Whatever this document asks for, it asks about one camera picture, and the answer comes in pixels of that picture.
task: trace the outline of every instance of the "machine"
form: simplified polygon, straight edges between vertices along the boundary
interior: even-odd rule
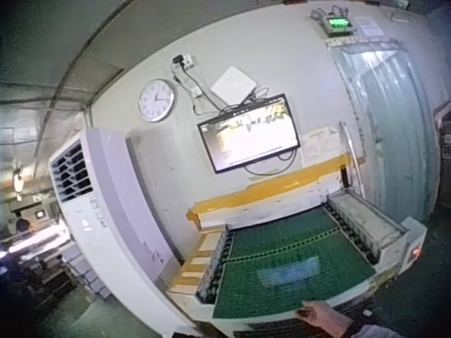
[[[282,195],[240,206],[240,221],[233,208],[196,214],[202,238],[168,295],[228,337],[289,335],[302,300],[356,304],[419,257],[426,228],[417,221],[397,224],[348,189],[299,212],[304,193],[292,190],[284,206]],[[211,226],[214,214],[225,222]]]
[[[125,137],[83,130],[49,169],[70,232],[111,293],[159,334],[196,334],[163,294],[180,264],[144,199]]]

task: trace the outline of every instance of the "air conditioner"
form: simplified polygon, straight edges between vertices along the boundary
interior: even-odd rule
[[[144,198],[125,137],[83,130],[50,158],[49,171],[72,235],[112,294],[159,334],[196,334],[163,293],[180,265]]]

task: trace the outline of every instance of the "wall outlet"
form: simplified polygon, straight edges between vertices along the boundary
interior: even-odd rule
[[[194,67],[194,62],[190,54],[183,56],[183,62],[185,63],[185,70],[189,70]]]

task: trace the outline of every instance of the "red light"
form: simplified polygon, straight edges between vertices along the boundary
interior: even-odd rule
[[[420,248],[416,248],[415,250],[412,251],[412,253],[413,253],[413,255],[414,255],[415,257],[420,256],[420,252],[421,252],[421,249],[420,249]]]

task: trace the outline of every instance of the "white router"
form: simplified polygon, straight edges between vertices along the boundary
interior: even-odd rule
[[[241,104],[256,87],[253,79],[231,66],[213,84],[211,91],[230,106]]]

